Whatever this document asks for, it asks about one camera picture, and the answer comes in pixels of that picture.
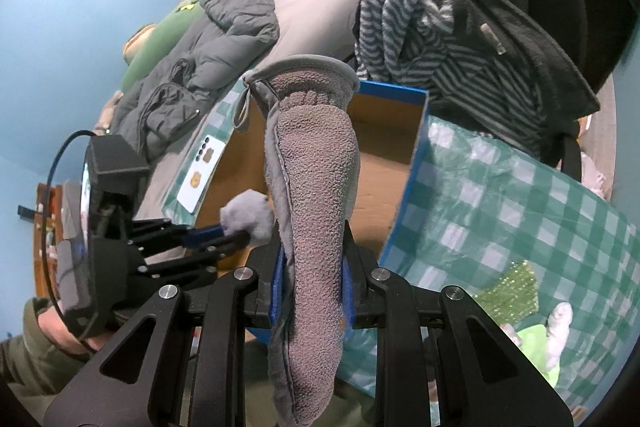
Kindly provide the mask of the person's left hand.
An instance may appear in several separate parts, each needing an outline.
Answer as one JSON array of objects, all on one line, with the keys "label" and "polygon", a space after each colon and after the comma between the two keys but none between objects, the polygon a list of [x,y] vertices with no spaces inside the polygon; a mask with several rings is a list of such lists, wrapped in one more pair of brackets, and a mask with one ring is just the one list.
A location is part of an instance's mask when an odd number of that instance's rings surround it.
[{"label": "person's left hand", "polygon": [[53,307],[39,313],[37,323],[51,343],[70,355],[88,355],[90,352],[99,351],[113,337],[112,333],[106,332],[80,341],[70,333]]}]

